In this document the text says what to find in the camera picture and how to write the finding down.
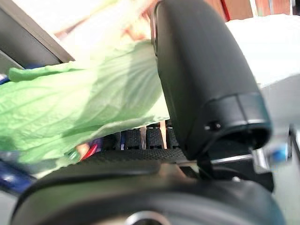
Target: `blue object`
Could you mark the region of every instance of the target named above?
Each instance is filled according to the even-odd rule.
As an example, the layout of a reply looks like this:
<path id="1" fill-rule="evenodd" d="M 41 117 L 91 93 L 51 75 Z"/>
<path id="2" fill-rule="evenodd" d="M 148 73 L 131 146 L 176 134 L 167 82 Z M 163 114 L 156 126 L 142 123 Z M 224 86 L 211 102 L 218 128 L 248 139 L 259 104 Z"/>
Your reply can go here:
<path id="1" fill-rule="evenodd" d="M 0 80 L 0 85 L 9 82 L 9 78 L 8 77 L 4 77 L 2 80 Z"/>
<path id="2" fill-rule="evenodd" d="M 39 64 L 28 64 L 25 69 L 35 69 L 35 68 L 40 68 L 40 67 L 44 67 L 42 65 L 39 65 Z"/>
<path id="3" fill-rule="evenodd" d="M 287 161 L 288 158 L 288 145 L 283 143 L 277 146 L 270 154 L 270 160 L 275 163 Z"/>
<path id="4" fill-rule="evenodd" d="M 32 183 L 34 179 L 23 171 L 0 161 L 0 185 L 9 191 L 21 194 Z"/>

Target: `gray metal panel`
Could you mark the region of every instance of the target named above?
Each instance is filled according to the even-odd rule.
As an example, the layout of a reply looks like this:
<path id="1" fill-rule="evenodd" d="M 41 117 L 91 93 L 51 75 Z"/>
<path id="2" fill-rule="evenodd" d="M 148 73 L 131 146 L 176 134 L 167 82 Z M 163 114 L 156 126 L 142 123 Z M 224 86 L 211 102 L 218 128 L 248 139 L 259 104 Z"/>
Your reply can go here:
<path id="1" fill-rule="evenodd" d="M 59 59 L 0 9 L 0 50 L 20 64 L 55 65 Z"/>
<path id="2" fill-rule="evenodd" d="M 0 51 L 0 74 L 8 74 L 8 70 L 12 67 L 22 69 L 18 63 Z"/>

